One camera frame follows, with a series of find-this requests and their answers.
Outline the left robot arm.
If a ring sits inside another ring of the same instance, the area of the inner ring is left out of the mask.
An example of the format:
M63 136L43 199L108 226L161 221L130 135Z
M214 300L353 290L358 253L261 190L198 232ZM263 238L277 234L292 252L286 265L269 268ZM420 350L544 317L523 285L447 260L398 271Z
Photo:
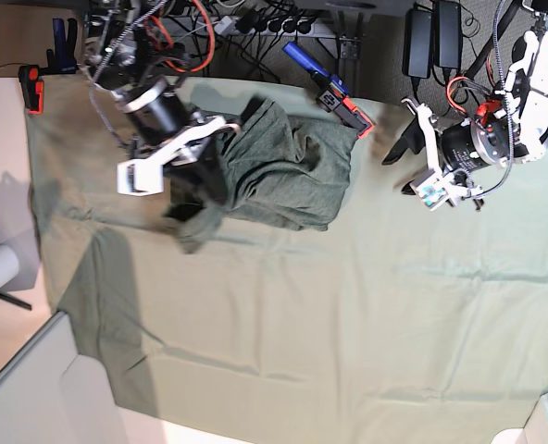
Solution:
M382 163L424 152L426 165L401 192L430 210L467 199L483 204L487 191L472 174L485 167L509 172L541 159L548 148L548 1L501 1L492 36L468 69L461 67L461 4L437 1L406 14L403 72L416 88L442 68L447 104L459 119L442 124L416 94L403 99L414 118Z

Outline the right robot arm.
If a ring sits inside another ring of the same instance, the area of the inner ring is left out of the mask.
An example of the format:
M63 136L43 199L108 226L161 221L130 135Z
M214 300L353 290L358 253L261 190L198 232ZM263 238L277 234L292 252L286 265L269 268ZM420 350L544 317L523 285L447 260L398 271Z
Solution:
M103 120L128 158L117 165L117 191L146 197L168 182L183 195L184 211L222 206L227 184L216 137L239 126L186 106L178 95L191 61L162 31L163 1L93 1L81 69L89 94L107 92L134 129L128 141Z

